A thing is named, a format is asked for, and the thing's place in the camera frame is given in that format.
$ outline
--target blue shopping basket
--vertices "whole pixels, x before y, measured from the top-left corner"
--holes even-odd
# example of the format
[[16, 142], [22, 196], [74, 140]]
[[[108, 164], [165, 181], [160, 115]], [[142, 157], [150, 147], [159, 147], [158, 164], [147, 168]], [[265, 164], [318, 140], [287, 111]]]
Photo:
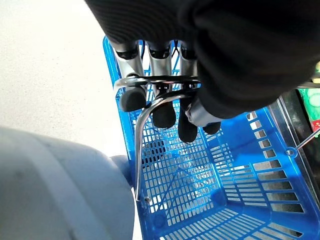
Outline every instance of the blue shopping basket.
[[[106, 37], [103, 48], [114, 84], [120, 71]], [[173, 106], [178, 116], [179, 102]], [[132, 169], [140, 112], [119, 110]], [[137, 203], [144, 239], [320, 239], [319, 208], [266, 107], [224, 120], [214, 135], [199, 128], [191, 144], [180, 141], [177, 124], [159, 129], [149, 118], [144, 126], [141, 195], [149, 200]]]

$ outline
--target tiled floor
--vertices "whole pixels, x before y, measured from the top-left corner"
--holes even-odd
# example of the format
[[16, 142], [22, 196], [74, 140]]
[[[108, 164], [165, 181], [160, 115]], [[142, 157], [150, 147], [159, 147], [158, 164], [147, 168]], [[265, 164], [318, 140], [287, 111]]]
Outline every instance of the tiled floor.
[[0, 1], [0, 29], [1, 126], [126, 154], [104, 33], [83, 0]]

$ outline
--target chrome tube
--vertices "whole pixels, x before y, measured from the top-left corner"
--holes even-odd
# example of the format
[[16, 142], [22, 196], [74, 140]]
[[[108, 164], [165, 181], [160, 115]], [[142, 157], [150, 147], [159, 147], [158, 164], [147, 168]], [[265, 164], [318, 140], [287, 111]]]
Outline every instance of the chrome tube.
[[141, 191], [141, 167], [142, 167], [142, 143], [143, 143], [143, 130], [148, 117], [151, 112], [159, 107], [161, 104], [172, 102], [178, 99], [191, 98], [194, 95], [195, 90], [178, 90], [171, 91], [162, 95], [159, 95], [147, 105], [141, 112], [137, 119], [134, 131], [134, 150], [135, 150], [135, 200], [140, 201]]

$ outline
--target black rubber foot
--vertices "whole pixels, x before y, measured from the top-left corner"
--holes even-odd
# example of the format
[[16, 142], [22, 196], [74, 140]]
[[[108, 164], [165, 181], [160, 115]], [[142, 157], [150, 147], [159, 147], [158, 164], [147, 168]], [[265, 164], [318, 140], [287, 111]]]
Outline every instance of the black rubber foot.
[[205, 131], [207, 134], [216, 134], [221, 126], [221, 122], [213, 122], [208, 126], [203, 127], [203, 131]]
[[176, 112], [172, 102], [162, 104], [152, 113], [152, 122], [157, 128], [171, 128], [176, 123]]
[[120, 108], [124, 112], [132, 112], [146, 106], [146, 91], [140, 87], [129, 87], [120, 98]]
[[198, 134], [198, 127], [189, 122], [183, 109], [180, 107], [178, 135], [182, 142], [192, 143]]

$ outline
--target black sleeve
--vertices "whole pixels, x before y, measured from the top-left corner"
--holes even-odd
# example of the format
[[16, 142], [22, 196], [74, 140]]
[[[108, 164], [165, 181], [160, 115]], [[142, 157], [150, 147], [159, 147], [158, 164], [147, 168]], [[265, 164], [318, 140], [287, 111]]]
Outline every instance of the black sleeve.
[[188, 1], [179, 22], [194, 48], [208, 112], [231, 118], [310, 79], [320, 61], [319, 0]]
[[208, 112], [226, 119], [274, 102], [320, 61], [320, 0], [86, 0], [115, 43], [191, 42]]

